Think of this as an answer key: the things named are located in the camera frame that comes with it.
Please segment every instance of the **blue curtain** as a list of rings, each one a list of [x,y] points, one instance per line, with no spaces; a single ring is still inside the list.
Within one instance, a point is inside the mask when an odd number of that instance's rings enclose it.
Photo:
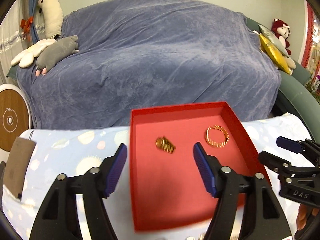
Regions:
[[[30,16],[33,16],[35,14],[37,4],[38,4],[38,0],[29,0]],[[37,41],[39,41],[38,33],[36,31],[36,27],[34,24],[31,25],[30,35],[31,35],[32,44],[35,44]]]

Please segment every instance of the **blue blanket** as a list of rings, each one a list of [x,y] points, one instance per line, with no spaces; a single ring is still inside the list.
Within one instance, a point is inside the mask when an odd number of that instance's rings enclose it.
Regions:
[[[38,129],[128,125],[131,109],[227,101],[264,119],[281,77],[241,13],[194,0],[111,0],[72,12],[79,53],[36,78],[17,71]]]

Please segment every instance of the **circular logo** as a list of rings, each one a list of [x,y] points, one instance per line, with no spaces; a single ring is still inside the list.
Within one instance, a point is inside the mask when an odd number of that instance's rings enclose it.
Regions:
[[[18,116],[13,109],[7,108],[2,116],[2,125],[7,132],[14,132],[18,126]]]

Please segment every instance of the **cow plush toy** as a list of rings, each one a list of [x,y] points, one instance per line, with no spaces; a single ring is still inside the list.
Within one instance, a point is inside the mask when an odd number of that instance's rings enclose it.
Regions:
[[[39,12],[44,16],[44,32],[47,39],[61,36],[63,12],[58,0],[38,0]]]
[[[287,49],[288,47],[290,47],[290,43],[287,41],[287,38],[289,37],[291,32],[290,26],[284,21],[274,19],[271,30],[275,33],[277,38],[281,41],[282,45],[286,48],[288,54],[291,55],[291,50]]]

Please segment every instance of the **yellow pillow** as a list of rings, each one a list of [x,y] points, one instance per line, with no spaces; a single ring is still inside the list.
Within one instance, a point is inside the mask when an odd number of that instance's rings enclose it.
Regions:
[[[259,34],[262,47],[265,49],[271,60],[284,72],[290,74],[290,68],[287,62],[282,56],[281,52],[271,41],[269,41],[265,36]]]

